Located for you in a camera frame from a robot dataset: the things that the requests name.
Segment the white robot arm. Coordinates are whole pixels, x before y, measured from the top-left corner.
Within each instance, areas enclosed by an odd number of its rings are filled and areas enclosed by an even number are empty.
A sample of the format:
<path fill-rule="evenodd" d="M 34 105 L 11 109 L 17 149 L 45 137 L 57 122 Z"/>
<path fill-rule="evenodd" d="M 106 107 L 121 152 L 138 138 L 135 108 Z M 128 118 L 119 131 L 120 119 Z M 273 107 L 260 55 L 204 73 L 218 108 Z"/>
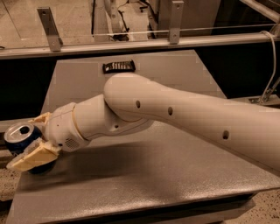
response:
<path fill-rule="evenodd" d="M 134 73 L 110 77 L 102 94 L 19 122 L 4 133 L 21 145 L 8 169 L 25 172 L 98 137 L 136 133 L 160 121 L 280 171 L 280 110 L 166 87 Z"/>

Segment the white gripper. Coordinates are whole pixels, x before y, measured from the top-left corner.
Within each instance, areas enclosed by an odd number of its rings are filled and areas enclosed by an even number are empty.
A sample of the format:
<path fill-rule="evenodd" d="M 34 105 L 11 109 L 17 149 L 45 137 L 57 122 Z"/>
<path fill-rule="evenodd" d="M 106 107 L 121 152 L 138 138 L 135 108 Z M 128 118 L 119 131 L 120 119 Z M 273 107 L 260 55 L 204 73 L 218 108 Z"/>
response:
<path fill-rule="evenodd" d="M 89 145 L 78 131 L 74 120 L 75 103 L 71 102 L 63 107 L 57 108 L 53 113 L 46 112 L 28 123 L 44 131 L 41 137 L 30 143 L 24 152 L 13 158 L 6 168 L 16 172 L 25 172 L 35 167 L 46 165 L 56 160 L 60 151 L 77 151 Z"/>

